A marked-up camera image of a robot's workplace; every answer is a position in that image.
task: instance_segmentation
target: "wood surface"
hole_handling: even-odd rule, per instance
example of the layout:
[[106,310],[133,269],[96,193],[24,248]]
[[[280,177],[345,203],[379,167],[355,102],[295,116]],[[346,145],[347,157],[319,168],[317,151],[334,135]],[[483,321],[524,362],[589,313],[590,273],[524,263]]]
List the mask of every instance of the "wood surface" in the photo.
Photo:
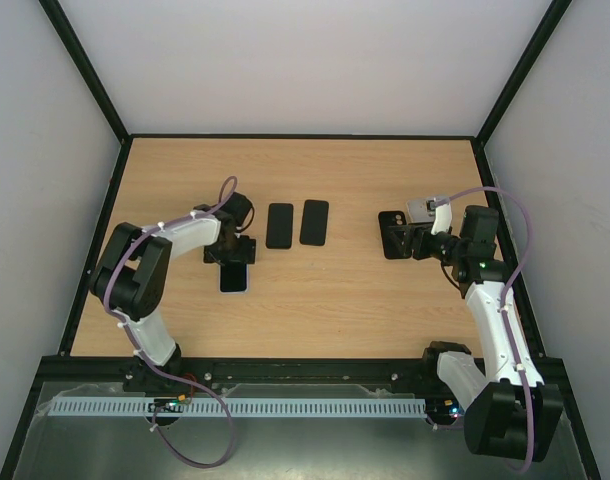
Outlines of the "wood surface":
[[[418,358],[432,340],[467,344],[480,356],[474,320],[438,262],[386,260],[377,215],[407,200],[480,185],[468,141],[136,139],[108,233],[151,225],[215,203],[237,175],[252,200],[258,241],[246,294],[218,292],[217,266],[193,251],[170,265],[161,302],[184,356]],[[330,203],[327,243],[298,241],[303,202]],[[293,246],[265,247],[267,209],[294,204]],[[466,205],[454,204],[455,231]],[[127,356],[116,321],[89,296],[73,355]]]

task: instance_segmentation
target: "gray wall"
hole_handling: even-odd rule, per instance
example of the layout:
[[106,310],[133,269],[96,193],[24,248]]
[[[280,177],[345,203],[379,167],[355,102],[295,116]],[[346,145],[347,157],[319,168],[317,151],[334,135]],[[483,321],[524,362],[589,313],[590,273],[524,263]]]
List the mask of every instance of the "gray wall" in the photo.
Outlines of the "gray wall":
[[610,479],[610,1],[572,2],[487,152],[533,214],[527,287]]
[[62,0],[131,132],[477,133],[550,0]]
[[0,468],[63,331],[118,142],[38,1],[0,0]]

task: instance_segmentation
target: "black cable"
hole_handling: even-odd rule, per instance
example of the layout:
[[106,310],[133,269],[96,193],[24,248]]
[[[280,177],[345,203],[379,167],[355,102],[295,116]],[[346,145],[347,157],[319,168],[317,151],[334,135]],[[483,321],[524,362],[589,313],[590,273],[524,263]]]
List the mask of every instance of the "black cable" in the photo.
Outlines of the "black cable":
[[445,270],[445,267],[446,267],[446,265],[443,262],[441,262],[441,271],[443,272],[443,275],[445,275],[445,278],[447,279],[447,281],[449,283],[451,283],[454,286],[454,288],[460,292],[461,288],[458,286],[458,283],[456,283],[454,281],[454,279],[449,276],[449,273],[447,273],[447,270]]
[[243,233],[245,230],[247,230],[249,227],[252,226],[252,222],[254,221],[255,215],[256,215],[256,210],[254,209],[254,205],[252,205],[252,218],[249,219],[249,222],[247,222],[247,225],[245,225],[240,230],[238,230],[238,233]]

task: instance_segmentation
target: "robotic arm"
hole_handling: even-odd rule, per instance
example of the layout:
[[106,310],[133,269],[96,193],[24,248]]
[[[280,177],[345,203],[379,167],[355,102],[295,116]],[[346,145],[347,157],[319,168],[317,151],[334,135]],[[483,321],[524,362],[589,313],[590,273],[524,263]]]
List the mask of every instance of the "robotic arm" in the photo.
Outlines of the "robotic arm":
[[[136,268],[125,266],[121,270],[110,293],[110,307],[123,319],[119,327],[123,328],[123,323],[129,326],[143,353],[155,365],[174,373],[181,356],[180,347],[167,332],[158,309],[169,262],[205,247],[205,263],[253,264],[256,240],[238,233],[252,209],[252,203],[238,193],[213,215],[199,215],[209,210],[207,205],[195,207],[187,220],[169,228],[163,225],[161,231],[139,245],[130,257],[130,260],[138,261]],[[149,228],[121,223],[114,229],[90,282],[91,293],[101,301],[126,250]]]
[[504,262],[494,259],[498,212],[468,206],[456,236],[451,234],[452,213],[446,197],[412,200],[408,210],[412,216],[409,225],[384,226],[381,222],[381,229],[387,230],[383,232],[384,241],[389,237],[391,245],[396,245],[398,258],[433,257],[442,267],[451,267],[451,276],[472,312],[481,338],[485,375],[464,345],[432,342],[423,355],[429,370],[450,388],[465,410],[464,430],[469,450],[475,454],[525,458],[528,418],[522,372],[527,378],[534,412],[534,460],[543,460],[563,401],[556,385],[545,385],[530,357],[511,288],[506,293],[505,305],[501,306],[510,272]]

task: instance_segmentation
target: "phone screen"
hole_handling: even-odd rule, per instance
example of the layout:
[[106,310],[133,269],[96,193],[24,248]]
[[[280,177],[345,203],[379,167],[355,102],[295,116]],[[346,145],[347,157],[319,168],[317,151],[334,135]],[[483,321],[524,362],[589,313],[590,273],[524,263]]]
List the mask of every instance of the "phone screen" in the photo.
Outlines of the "phone screen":
[[245,293],[247,291],[247,264],[230,263],[221,265],[219,269],[221,293]]

